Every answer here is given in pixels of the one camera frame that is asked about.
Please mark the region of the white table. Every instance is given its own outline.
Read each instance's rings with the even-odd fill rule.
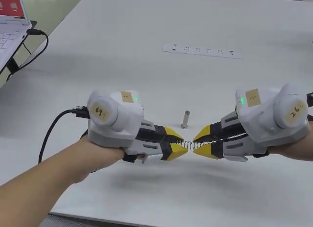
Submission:
[[[311,14],[310,3],[282,0],[82,0],[46,52],[0,90],[0,183],[37,163],[56,115],[85,105],[93,89],[138,90],[145,118],[186,140],[233,111],[238,87],[292,82],[312,92]],[[165,43],[233,48],[243,60],[165,53]],[[44,158],[86,127],[62,118]],[[162,227],[311,226],[312,169],[280,156],[121,161],[71,186],[52,212]]]

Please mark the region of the hand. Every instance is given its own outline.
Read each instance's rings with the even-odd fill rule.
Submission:
[[[83,181],[90,172],[111,166],[124,157],[123,150],[98,146],[88,141],[87,136],[67,147],[61,154],[73,171],[74,183]]]

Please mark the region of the metal spring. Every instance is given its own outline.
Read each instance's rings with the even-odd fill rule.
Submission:
[[[182,147],[185,147],[188,150],[195,150],[195,149],[199,148],[200,146],[203,146],[207,143],[184,140],[184,141],[178,141],[176,144],[178,144]]]

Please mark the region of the laptop screen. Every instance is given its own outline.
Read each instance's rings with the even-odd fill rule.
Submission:
[[[20,0],[0,0],[0,15],[25,19]]]

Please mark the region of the electrical outlet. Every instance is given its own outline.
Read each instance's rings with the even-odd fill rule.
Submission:
[[[211,56],[211,57],[224,57],[242,59],[241,54],[237,51],[230,49],[212,49],[205,47],[190,47],[186,45],[178,44],[165,44],[163,47],[164,52],[175,52],[184,54],[194,54],[200,56]]]

